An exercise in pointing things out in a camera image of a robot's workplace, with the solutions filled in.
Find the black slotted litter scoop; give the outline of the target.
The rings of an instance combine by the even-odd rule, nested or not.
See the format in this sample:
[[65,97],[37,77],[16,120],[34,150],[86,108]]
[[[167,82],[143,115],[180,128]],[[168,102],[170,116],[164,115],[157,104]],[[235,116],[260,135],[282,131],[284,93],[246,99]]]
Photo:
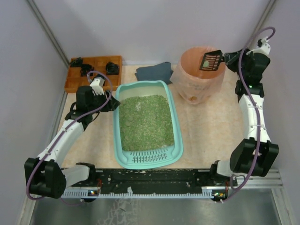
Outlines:
[[[208,68],[203,68],[203,63],[206,60],[210,62],[210,66]],[[203,55],[199,69],[208,72],[217,71],[222,62],[224,62],[224,57],[221,50],[206,52]]]

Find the green litter clump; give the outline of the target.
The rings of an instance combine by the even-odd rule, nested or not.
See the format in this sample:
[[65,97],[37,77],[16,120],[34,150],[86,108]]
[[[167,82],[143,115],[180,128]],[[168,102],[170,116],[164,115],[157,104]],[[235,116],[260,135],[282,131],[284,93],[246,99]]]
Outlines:
[[210,62],[209,61],[204,61],[204,63],[203,63],[203,68],[208,68],[210,66]]

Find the teal plastic litter box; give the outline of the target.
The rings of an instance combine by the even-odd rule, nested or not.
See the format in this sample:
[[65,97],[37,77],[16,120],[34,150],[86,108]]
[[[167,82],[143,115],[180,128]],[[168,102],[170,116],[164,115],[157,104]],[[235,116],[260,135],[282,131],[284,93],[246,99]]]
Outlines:
[[183,154],[180,123],[171,91],[163,81],[122,84],[113,114],[114,152],[127,169],[173,164]]

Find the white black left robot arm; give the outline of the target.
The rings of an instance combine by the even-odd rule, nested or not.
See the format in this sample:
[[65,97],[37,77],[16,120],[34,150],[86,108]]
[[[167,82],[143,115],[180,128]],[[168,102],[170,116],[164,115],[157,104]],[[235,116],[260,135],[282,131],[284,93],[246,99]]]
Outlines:
[[104,91],[100,86],[82,86],[76,93],[64,123],[50,144],[36,157],[24,164],[26,195],[37,201],[44,197],[59,199],[65,190],[79,182],[96,181],[96,168],[90,163],[76,163],[71,168],[61,165],[76,140],[100,113],[112,112],[120,105],[113,97],[112,89]]

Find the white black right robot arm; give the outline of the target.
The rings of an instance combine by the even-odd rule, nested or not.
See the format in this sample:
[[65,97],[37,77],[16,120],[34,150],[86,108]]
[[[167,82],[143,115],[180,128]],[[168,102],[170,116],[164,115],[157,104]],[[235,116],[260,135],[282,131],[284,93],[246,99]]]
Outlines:
[[[264,124],[264,91],[261,79],[269,64],[267,53],[242,49],[232,53],[222,53],[221,50],[205,52],[197,65],[198,71],[209,74],[217,72],[224,65],[239,77],[235,93],[243,114],[244,139],[232,152],[229,160],[217,164],[219,175],[230,179],[244,176],[246,180],[252,176],[264,177],[279,153],[279,147],[271,143]],[[116,90],[116,99],[121,103],[129,98],[148,96],[161,96],[167,102],[166,113],[172,120],[171,134],[174,143],[149,150],[125,150],[125,138],[120,131],[120,110],[115,110],[115,157],[119,165],[126,169],[143,170],[170,165],[177,162],[184,151],[175,102],[165,82],[140,81],[120,85]]]

